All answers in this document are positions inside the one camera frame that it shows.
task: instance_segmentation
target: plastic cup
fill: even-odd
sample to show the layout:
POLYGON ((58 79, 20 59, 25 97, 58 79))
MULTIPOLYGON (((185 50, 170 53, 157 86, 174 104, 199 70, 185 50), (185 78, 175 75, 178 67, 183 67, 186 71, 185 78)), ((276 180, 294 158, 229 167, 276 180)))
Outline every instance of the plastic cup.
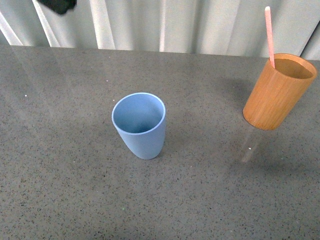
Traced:
POLYGON ((166 107, 146 92, 122 98, 112 110, 112 123, 126 146, 141 159, 153 159, 165 142, 166 107))

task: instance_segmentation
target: white curtain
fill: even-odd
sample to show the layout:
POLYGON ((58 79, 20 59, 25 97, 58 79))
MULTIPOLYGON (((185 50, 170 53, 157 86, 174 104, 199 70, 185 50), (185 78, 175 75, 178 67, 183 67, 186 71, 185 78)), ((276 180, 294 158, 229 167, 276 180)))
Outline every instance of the white curtain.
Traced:
POLYGON ((320 0, 77 0, 57 15, 36 0, 0 0, 0 44, 320 60, 320 0))

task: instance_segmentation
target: speckled granite surface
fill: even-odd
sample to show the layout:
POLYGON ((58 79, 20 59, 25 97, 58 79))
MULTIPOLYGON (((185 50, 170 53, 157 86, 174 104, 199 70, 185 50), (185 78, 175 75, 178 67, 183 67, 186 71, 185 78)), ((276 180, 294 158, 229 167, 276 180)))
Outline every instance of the speckled granite surface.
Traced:
POLYGON ((319 77, 263 131, 242 108, 265 58, 0 55, 0 239, 320 239, 319 77), (114 105, 134 92, 167 108, 153 160, 135 157, 112 125, 114 105))

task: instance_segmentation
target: wooden-textured cup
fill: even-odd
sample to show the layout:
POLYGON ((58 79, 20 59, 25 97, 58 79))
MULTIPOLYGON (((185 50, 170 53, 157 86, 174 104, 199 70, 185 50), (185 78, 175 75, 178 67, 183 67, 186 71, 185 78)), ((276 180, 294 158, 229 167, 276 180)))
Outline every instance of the wooden-textured cup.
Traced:
POLYGON ((287 53, 274 55, 275 68, 268 59, 243 109, 254 127, 274 130, 280 126, 317 76, 307 60, 287 53))

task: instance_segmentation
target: pink straw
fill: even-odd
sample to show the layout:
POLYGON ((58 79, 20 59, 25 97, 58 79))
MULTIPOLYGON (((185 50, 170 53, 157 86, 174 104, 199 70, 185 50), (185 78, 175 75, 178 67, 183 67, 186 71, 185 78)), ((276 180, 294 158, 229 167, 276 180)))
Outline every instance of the pink straw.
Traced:
POLYGON ((265 15, 265 25, 266 25, 266 36, 268 38, 270 62, 271 62, 272 67, 276 68, 275 67, 274 40, 272 37, 271 10, 270 10, 269 6, 267 6, 264 9, 264 15, 265 15))

